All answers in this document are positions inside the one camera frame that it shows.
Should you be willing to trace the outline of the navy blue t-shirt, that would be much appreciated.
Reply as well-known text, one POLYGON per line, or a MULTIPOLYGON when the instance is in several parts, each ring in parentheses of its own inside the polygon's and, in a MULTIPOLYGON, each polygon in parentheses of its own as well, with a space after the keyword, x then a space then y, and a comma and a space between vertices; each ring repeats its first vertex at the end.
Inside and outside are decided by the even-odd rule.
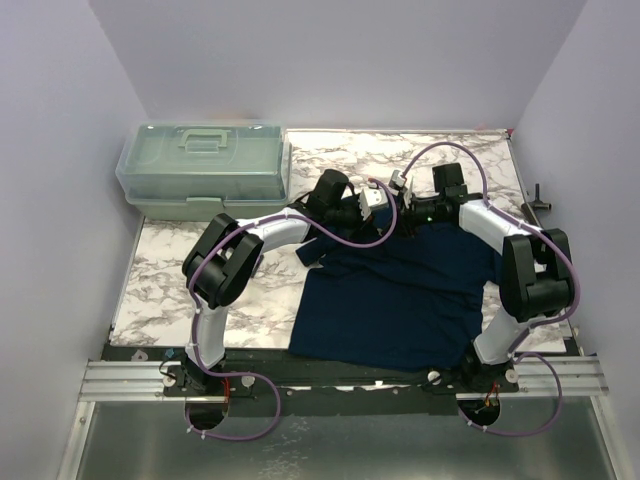
POLYGON ((297 249, 309 271, 289 353, 400 371, 458 366, 482 331, 500 254, 451 223, 375 248, 373 228, 351 238, 360 248, 319 235, 297 249))

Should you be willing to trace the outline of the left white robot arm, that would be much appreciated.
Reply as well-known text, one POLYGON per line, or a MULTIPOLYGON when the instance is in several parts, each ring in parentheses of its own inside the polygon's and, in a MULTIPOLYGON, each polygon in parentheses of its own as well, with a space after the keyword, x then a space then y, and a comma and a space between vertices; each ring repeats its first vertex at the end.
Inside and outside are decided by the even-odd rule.
POLYGON ((182 265, 186 288, 195 304, 186 358, 185 381, 201 395, 214 393, 228 376, 218 365, 225 357, 228 307, 245 290, 262 256, 287 245, 298 245, 323 234, 348 247, 373 248, 387 237, 357 243, 336 229, 357 230, 384 211, 397 219, 392 194, 381 182, 356 191, 347 176, 324 171, 315 187, 275 214, 252 219, 216 215, 182 265))

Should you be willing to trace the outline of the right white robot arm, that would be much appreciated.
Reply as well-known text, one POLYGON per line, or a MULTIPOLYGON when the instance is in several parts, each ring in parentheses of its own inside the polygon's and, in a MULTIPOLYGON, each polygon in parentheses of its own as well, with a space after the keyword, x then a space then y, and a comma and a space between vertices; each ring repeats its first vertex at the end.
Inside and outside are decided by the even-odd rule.
POLYGON ((466 349, 460 382, 480 392, 511 367, 517 347, 537 326, 568 308, 576 287, 568 264, 567 235, 509 220, 481 193, 471 193, 458 163, 433 169, 436 194, 418 197, 413 180, 398 173, 401 218, 408 227, 450 223, 474 235, 501 257, 501 307, 489 326, 466 349))

